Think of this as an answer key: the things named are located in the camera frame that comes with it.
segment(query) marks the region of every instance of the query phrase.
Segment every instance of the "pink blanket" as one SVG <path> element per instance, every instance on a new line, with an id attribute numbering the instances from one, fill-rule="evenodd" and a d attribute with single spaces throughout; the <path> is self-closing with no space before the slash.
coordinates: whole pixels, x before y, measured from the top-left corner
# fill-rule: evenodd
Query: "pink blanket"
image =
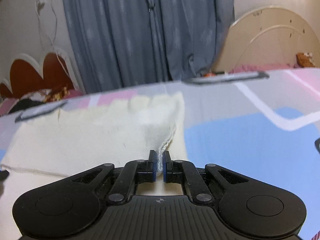
<path id="1" fill-rule="evenodd" d="M 0 116 L 7 114 L 17 101 L 19 101 L 17 98 L 6 98 L 2 104 L 0 104 Z"/>
<path id="2" fill-rule="evenodd" d="M 232 73 L 241 73 L 241 72 L 253 72 L 253 71 L 269 71 L 269 70 L 279 70 L 279 69 L 293 69 L 300 68 L 298 64 L 266 64 L 266 65 L 242 65 L 237 66 L 229 72 Z"/>

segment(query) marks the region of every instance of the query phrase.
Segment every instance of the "blue patch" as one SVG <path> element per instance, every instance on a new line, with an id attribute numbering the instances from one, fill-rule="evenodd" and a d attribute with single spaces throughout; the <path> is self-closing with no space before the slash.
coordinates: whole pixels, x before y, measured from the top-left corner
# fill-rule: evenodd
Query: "blue patch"
<path id="1" fill-rule="evenodd" d="M 294 119 L 292 108 L 276 110 Z M 314 124 L 296 131 L 277 128 L 262 113 L 203 123 L 184 131 L 188 158 L 197 167 L 215 163 L 299 196 L 308 216 L 299 233 L 311 239 L 320 230 L 320 137 Z"/>
<path id="2" fill-rule="evenodd" d="M 6 152 L 7 152 L 7 150 L 1 150 L 0 149 L 0 161 L 2 160 L 2 158 L 4 157 Z"/>

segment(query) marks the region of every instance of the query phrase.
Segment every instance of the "circular pad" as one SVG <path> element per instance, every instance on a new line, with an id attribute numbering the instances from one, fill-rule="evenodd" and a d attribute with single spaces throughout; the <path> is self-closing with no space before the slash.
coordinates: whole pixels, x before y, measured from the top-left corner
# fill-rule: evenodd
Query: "circular pad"
<path id="1" fill-rule="evenodd" d="M 247 200 L 247 208 L 256 215 L 271 217 L 283 210 L 283 203 L 273 196 L 258 195 Z"/>
<path id="2" fill-rule="evenodd" d="M 65 195 L 49 195 L 40 198 L 36 203 L 36 209 L 47 216 L 56 216 L 68 212 L 73 206 L 72 199 Z"/>

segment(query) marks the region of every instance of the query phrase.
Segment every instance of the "white stripe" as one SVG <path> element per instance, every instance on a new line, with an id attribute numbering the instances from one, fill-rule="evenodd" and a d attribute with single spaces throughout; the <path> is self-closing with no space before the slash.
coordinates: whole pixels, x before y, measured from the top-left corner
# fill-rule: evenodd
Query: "white stripe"
<path id="1" fill-rule="evenodd" d="M 275 126 L 286 131 L 294 131 L 308 124 L 320 120 L 320 111 L 300 116 L 296 119 L 287 119 L 275 113 L 266 105 L 255 93 L 253 93 L 243 83 L 234 83 L 234 85 L 247 97 L 253 105 L 260 110 Z"/>
<path id="2" fill-rule="evenodd" d="M 301 78 L 299 78 L 296 74 L 294 74 L 292 71 L 290 70 L 284 70 L 285 73 L 287 73 L 288 75 L 290 75 L 294 80 L 298 81 L 299 83 L 301 83 L 302 85 L 304 85 L 306 88 L 310 89 L 312 92 L 314 92 L 317 96 L 320 97 L 320 92 L 318 90 L 316 90 L 314 87 L 312 87 L 309 83 L 305 82 L 304 80 L 302 80 Z"/>
<path id="3" fill-rule="evenodd" d="M 98 104 L 98 102 L 99 102 L 99 98 L 100 98 L 100 94 L 90 96 L 90 101 L 89 101 L 89 104 L 88 104 L 88 108 L 96 106 Z"/>

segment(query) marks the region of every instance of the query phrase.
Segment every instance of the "cable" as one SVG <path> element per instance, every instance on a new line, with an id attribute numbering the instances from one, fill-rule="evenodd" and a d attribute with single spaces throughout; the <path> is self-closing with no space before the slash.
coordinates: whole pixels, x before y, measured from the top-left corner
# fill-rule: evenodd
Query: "cable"
<path id="1" fill-rule="evenodd" d="M 58 18 L 57 18 L 57 14 L 56 12 L 54 11 L 53 9 L 53 5 L 52 5 L 52 0 L 50 0 L 50 5 L 51 5 L 51 10 L 54 14 L 54 17 L 55 17 L 55 27 L 54 27 L 54 32 L 53 32 L 53 38 L 50 37 L 49 34 L 47 34 L 44 30 L 44 26 L 42 25 L 41 23 L 41 19 L 40 19 L 40 11 L 42 10 L 42 8 L 44 7 L 44 3 L 40 3 L 39 0 L 36 0 L 35 2 L 35 7 L 36 7 L 36 14 L 37 14 L 37 17 L 38 17 L 38 30 L 39 30 L 39 37 L 40 37 L 40 43 L 41 43 L 41 47 L 42 47 L 42 50 L 45 51 L 44 49 L 44 45 L 43 45 L 43 42 L 42 42 L 42 35 L 43 36 L 47 36 L 50 43 L 51 43 L 51 46 L 52 46 L 52 49 L 53 51 L 55 52 L 56 56 L 57 56 L 57 59 L 62 67 L 62 69 L 64 70 L 64 72 L 66 73 L 66 75 L 70 78 L 70 75 L 68 73 L 68 71 L 66 70 L 65 66 L 63 65 L 63 63 L 61 62 L 59 56 L 58 56 L 58 53 L 57 53 L 57 50 L 55 49 L 54 47 L 54 41 L 56 39 L 56 36 L 57 36 L 57 27 L 58 27 Z"/>

